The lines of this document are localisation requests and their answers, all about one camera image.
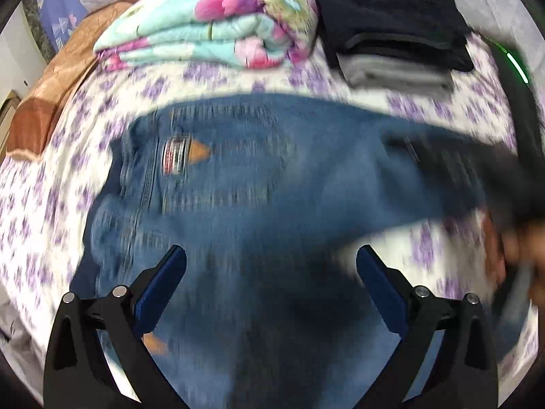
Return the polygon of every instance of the metal bolt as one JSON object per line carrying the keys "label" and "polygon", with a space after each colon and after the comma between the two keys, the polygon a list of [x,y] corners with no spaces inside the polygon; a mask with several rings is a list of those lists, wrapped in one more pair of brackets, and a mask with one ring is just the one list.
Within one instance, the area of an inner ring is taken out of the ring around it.
{"label": "metal bolt", "polygon": [[63,295],[63,302],[65,302],[66,304],[72,303],[75,297],[76,295],[74,292],[67,292]]}
{"label": "metal bolt", "polygon": [[469,293],[466,298],[468,302],[470,302],[471,304],[477,304],[479,302],[479,297],[477,296],[477,294],[474,294],[473,292]]}
{"label": "metal bolt", "polygon": [[430,296],[430,290],[426,286],[416,286],[414,293],[420,298],[426,298]]}
{"label": "metal bolt", "polygon": [[117,298],[121,298],[126,293],[127,293],[126,286],[116,286],[115,288],[113,288],[113,291],[112,291],[113,296]]}

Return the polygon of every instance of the stack of folded clothes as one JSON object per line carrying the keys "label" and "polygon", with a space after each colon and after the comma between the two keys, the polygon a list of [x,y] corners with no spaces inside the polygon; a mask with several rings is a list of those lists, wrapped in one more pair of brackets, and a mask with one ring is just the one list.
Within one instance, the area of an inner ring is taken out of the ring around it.
{"label": "stack of folded clothes", "polygon": [[471,72],[471,28],[454,0],[316,0],[329,66],[352,87],[446,99],[451,70]]}

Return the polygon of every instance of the blue denim jeans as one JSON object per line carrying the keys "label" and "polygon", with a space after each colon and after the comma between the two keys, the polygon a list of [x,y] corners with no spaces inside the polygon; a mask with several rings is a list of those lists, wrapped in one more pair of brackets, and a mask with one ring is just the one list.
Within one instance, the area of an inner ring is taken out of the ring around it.
{"label": "blue denim jeans", "polygon": [[384,145],[432,135],[454,134],[288,95],[154,111],[112,144],[72,289],[106,295],[178,244],[187,272],[154,332],[168,352],[154,359],[192,409],[351,409],[399,337],[332,254],[481,198],[424,180]]}

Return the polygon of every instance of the glowing light strip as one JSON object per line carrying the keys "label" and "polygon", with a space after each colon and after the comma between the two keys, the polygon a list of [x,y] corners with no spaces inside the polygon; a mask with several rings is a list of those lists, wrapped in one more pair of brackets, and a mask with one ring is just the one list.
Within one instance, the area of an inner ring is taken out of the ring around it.
{"label": "glowing light strip", "polygon": [[511,63],[513,63],[514,67],[517,68],[517,71],[520,74],[520,76],[522,77],[522,79],[524,80],[524,83],[528,84],[527,76],[524,75],[524,72],[522,71],[522,68],[520,67],[520,65],[517,63],[517,61],[513,58],[513,56],[509,52],[508,52],[508,58],[511,60]]}

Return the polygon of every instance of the bed sheet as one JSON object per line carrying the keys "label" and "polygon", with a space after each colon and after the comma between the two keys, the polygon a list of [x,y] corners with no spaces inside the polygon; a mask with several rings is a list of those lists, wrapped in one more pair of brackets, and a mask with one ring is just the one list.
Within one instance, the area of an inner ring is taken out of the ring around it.
{"label": "bed sheet", "polygon": [[[105,73],[94,71],[67,104],[39,163],[7,158],[0,181],[0,281],[36,341],[45,351],[58,303],[68,291],[83,253],[85,219],[106,180],[108,143],[132,119],[175,101],[244,92],[284,92],[339,100],[514,146],[509,108],[487,46],[468,44],[475,72],[454,72],[448,103],[386,90],[351,90],[329,71],[320,45],[310,60],[263,71],[240,71],[209,62],[170,62]],[[423,221],[368,236],[338,254],[347,275],[357,275],[355,252],[373,245],[384,262],[412,284],[438,296],[466,292],[490,299],[484,278],[480,214],[463,221]],[[532,361],[538,350],[538,314],[527,323],[513,351],[499,365],[501,386]],[[122,380],[116,369],[115,377]],[[134,396],[130,386],[124,393]]]}
{"label": "bed sheet", "polygon": [[79,0],[36,0],[40,22],[56,52],[66,44],[88,11]]}

